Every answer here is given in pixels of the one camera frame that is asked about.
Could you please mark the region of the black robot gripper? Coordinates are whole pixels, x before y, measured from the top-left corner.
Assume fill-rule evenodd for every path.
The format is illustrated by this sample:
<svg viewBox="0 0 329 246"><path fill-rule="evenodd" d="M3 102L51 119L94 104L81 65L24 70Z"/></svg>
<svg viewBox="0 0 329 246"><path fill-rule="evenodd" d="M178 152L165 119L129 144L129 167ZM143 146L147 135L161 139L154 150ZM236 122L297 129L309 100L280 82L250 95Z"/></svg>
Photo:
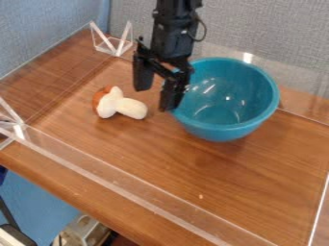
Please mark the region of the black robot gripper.
<svg viewBox="0 0 329 246"><path fill-rule="evenodd" d="M153 10L153 32L150 47L146 47L142 37L137 39L138 48L134 53L133 77L134 88L145 91L151 88L154 74L168 78L165 80L160 109L176 109L188 91L190 81L189 57L193 53L194 43L201 42L197 37L198 26L206 28L201 20L198 9L204 7L204 0L157 0ZM169 63L181 73L173 73L162 65Z"/></svg>

